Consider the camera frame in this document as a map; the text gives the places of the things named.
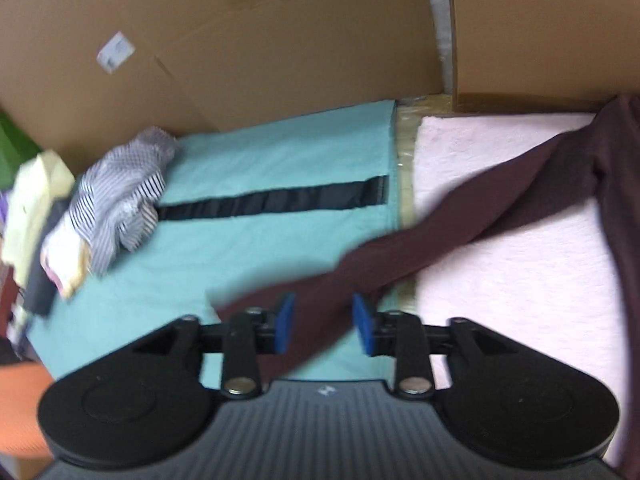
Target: cardboard box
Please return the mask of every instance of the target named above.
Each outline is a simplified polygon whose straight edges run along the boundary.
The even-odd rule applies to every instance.
[[[640,93],[640,0],[452,0],[459,112],[597,110]]]
[[[442,89],[428,0],[0,0],[0,28],[0,107],[76,171],[150,124],[227,131]]]
[[[16,458],[0,453],[0,478],[4,478],[4,470],[15,480],[33,480],[51,462],[50,458]]]

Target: white fabric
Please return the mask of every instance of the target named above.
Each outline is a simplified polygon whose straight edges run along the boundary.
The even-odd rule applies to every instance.
[[[75,179],[57,153],[47,151],[21,165],[9,198],[2,261],[14,266],[14,280],[26,288],[31,259],[57,198],[71,193]]]
[[[418,215],[460,180],[590,121],[583,114],[425,118],[415,146]],[[624,423],[626,322],[593,200],[446,256],[420,274],[417,309],[425,323],[467,317],[599,378]],[[434,368],[436,385],[447,386],[443,361]],[[619,427],[606,455],[613,465],[623,433]]]
[[[65,213],[42,242],[40,264],[55,283],[60,296],[68,300],[84,281],[89,264],[89,247]]]

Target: striped shirt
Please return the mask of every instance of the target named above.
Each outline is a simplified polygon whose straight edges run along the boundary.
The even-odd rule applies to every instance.
[[[151,127],[114,148],[84,174],[69,205],[74,229],[91,247],[91,272],[102,275],[123,246],[135,251],[158,223],[154,204],[177,141]]]

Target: black cloth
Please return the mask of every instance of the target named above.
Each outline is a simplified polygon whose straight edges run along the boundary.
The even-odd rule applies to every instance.
[[[70,202],[70,198],[62,198],[53,203],[33,253],[31,268],[29,269],[29,281],[24,291],[24,304],[22,307],[36,316],[47,317],[50,314],[53,301],[56,299],[56,293],[58,292],[56,285],[49,279],[40,264],[42,243],[44,238],[58,225],[62,215],[69,208]]]
[[[0,366],[14,365],[19,362],[20,359],[15,354],[9,340],[0,336]]]
[[[159,221],[355,209],[386,203],[387,187],[387,176],[375,176],[358,182],[270,189],[239,196],[158,206],[156,209]]]

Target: green object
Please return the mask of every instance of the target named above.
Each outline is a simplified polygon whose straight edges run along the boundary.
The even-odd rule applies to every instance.
[[[41,152],[18,126],[0,114],[0,189],[9,189],[20,165]]]

